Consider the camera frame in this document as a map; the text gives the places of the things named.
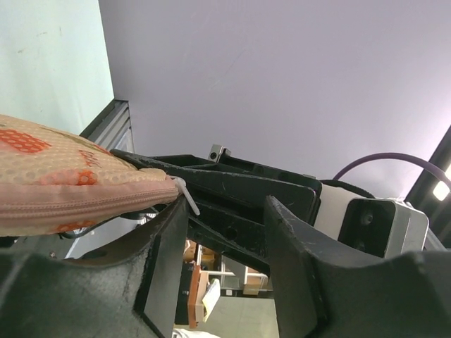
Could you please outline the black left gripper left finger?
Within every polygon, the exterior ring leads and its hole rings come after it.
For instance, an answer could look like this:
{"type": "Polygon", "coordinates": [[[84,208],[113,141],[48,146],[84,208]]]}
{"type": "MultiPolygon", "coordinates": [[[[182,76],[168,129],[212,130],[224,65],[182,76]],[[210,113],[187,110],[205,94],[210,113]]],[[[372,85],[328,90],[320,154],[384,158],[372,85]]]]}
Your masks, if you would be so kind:
{"type": "Polygon", "coordinates": [[[179,197],[79,259],[3,250],[1,336],[171,336],[188,216],[179,197]]]}

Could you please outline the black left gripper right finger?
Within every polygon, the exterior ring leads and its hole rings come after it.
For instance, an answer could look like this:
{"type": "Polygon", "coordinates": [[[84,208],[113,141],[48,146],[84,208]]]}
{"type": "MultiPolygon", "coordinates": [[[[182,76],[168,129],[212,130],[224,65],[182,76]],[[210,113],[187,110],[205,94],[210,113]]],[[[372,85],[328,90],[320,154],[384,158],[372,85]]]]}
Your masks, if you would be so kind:
{"type": "Polygon", "coordinates": [[[449,337],[450,254],[383,259],[315,230],[270,196],[266,245],[281,337],[449,337]]]}

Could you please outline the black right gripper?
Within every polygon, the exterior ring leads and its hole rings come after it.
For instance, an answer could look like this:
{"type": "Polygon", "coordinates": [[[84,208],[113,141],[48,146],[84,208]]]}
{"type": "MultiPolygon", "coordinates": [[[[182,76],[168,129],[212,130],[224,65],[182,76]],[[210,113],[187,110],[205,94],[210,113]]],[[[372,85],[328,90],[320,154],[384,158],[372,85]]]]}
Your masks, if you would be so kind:
{"type": "Polygon", "coordinates": [[[297,218],[313,224],[323,185],[314,177],[233,158],[216,160],[189,154],[143,156],[111,152],[138,169],[162,169],[186,183],[200,210],[189,219],[188,237],[261,273],[269,274],[264,227],[268,196],[284,204],[297,218]]]}

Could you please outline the pink tulip mesh laundry bag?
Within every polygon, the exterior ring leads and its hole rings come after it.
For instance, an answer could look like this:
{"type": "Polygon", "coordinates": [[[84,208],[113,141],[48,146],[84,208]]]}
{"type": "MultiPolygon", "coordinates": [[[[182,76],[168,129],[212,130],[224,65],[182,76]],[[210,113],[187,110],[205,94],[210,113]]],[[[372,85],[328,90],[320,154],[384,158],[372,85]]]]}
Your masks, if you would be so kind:
{"type": "Polygon", "coordinates": [[[177,182],[97,144],[1,116],[1,236],[68,232],[175,201],[177,182]]]}

